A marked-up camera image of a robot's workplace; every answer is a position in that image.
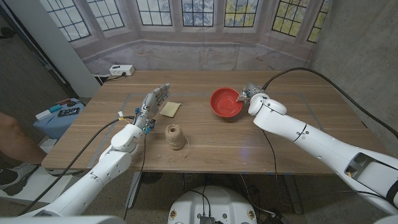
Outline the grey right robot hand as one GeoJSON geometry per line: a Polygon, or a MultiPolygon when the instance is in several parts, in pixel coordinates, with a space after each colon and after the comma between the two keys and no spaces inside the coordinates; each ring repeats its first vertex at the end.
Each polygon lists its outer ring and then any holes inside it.
{"type": "Polygon", "coordinates": [[[259,93],[264,93],[264,90],[260,86],[249,82],[245,85],[243,90],[240,92],[236,101],[243,102],[243,103],[249,103],[251,98],[254,95],[259,94],[259,93]]]}

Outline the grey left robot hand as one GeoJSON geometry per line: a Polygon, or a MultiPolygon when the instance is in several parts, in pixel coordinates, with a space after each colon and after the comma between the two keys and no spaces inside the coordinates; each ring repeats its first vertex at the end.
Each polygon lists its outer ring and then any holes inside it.
{"type": "Polygon", "coordinates": [[[169,88],[170,84],[166,83],[147,94],[142,101],[133,125],[142,129],[159,112],[160,106],[168,97],[169,88]]]}

